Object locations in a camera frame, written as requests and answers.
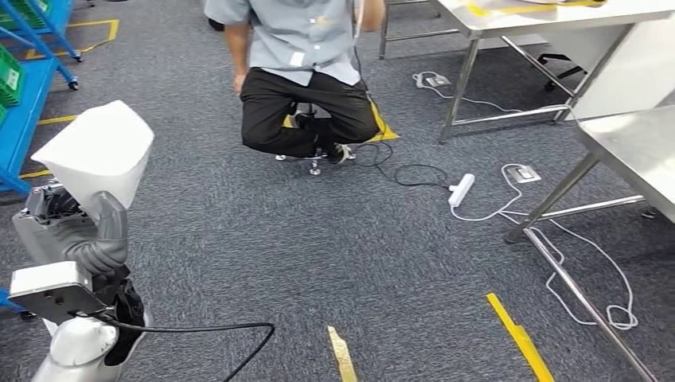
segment gray carpet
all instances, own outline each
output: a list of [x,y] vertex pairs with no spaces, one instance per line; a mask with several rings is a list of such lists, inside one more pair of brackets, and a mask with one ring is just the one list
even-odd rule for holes
[[[425,5],[396,8],[390,30],[443,28],[433,13]],[[122,99],[153,127],[153,154],[130,211],[135,285],[158,325],[274,322],[277,334],[238,380],[340,380],[327,325],[347,341],[363,381],[533,380],[487,303],[489,292],[528,330],[557,380],[637,379],[599,329],[574,323],[545,290],[550,269],[533,246],[503,243],[508,222],[457,221],[441,189],[400,187],[353,163],[311,177],[306,164],[278,163],[240,146],[231,62],[199,1],[97,2],[74,15],[77,21],[109,18],[121,20],[117,40],[88,53],[83,64],[71,64],[81,90],[55,85],[43,116],[77,114]],[[99,27],[70,31],[84,45],[91,34],[105,33]],[[584,149],[571,126],[540,119],[518,127],[458,128],[448,144],[438,146],[447,103],[415,88],[410,75],[432,70],[454,78],[466,42],[453,36],[391,43],[388,59],[379,61],[378,41],[370,34],[360,42],[364,76],[382,115],[402,137],[392,142],[396,153],[384,171],[424,163],[444,168],[453,181],[474,173],[476,184],[459,212],[482,216],[512,197],[499,174],[502,164],[530,164],[542,175],[543,181],[522,187],[525,197],[513,207],[527,211],[580,160]],[[551,63],[554,72],[569,66]],[[520,108],[564,100],[562,92],[544,92],[543,84],[514,53],[495,49],[479,54],[467,96]],[[467,118],[490,113],[490,107],[472,104],[461,110]],[[63,126],[39,127],[31,150]],[[361,151],[358,160],[367,162],[369,154]],[[24,171],[32,170],[39,166],[28,161]],[[630,194],[599,167],[561,206]],[[9,222],[21,205],[11,202],[0,197],[5,286],[13,269],[30,264]],[[669,277],[675,228],[663,219],[641,218],[644,209],[635,205],[561,223],[598,242],[624,269],[640,325],[622,335],[661,380],[675,380],[675,283]],[[598,306],[625,303],[606,260],[578,240],[547,232]],[[152,335],[124,380],[221,380],[262,336],[255,330]],[[0,312],[1,381],[29,380],[48,347],[40,322]]]

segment man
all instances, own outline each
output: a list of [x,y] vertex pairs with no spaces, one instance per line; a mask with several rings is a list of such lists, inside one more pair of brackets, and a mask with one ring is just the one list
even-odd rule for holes
[[[355,0],[209,0],[205,13],[225,25],[234,63],[234,91],[244,103],[244,145],[270,154],[331,163],[349,156],[347,143],[378,132],[359,72],[352,66]],[[384,18],[384,0],[359,0],[362,29]],[[249,30],[253,36],[249,49]],[[298,128],[282,127],[296,103],[312,103],[329,119],[297,115]]]

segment table top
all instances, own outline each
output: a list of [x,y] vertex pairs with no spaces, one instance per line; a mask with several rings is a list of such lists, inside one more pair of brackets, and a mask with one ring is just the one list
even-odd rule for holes
[[585,121],[578,137],[675,223],[675,106]]
[[522,0],[431,0],[471,40],[564,29],[633,24],[667,18],[674,0],[569,0],[541,5]]

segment green bin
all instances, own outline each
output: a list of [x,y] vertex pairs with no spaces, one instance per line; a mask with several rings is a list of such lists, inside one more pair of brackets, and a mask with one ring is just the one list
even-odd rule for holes
[[0,129],[2,129],[2,123],[5,122],[5,115],[7,114],[7,109],[4,106],[0,105]]
[[0,104],[16,105],[21,101],[24,72],[19,61],[0,45]]
[[[44,14],[49,13],[49,0],[36,0],[35,2]],[[42,19],[37,16],[35,12],[33,12],[33,8],[30,7],[27,0],[10,0],[10,3],[12,6],[14,6],[14,9],[16,9],[17,12],[23,16],[24,20],[26,20],[30,26],[33,28],[45,27],[45,22],[42,21]],[[14,22],[14,19],[4,10],[0,10],[0,26],[8,30],[18,29],[18,25],[16,25]]]

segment white robot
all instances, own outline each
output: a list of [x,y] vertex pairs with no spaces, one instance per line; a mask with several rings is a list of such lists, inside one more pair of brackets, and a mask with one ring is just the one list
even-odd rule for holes
[[37,267],[15,271],[10,300],[53,335],[33,382],[115,382],[141,341],[87,315],[149,326],[127,278],[127,209],[152,130],[121,101],[80,115],[35,155],[58,181],[31,190],[14,225]]

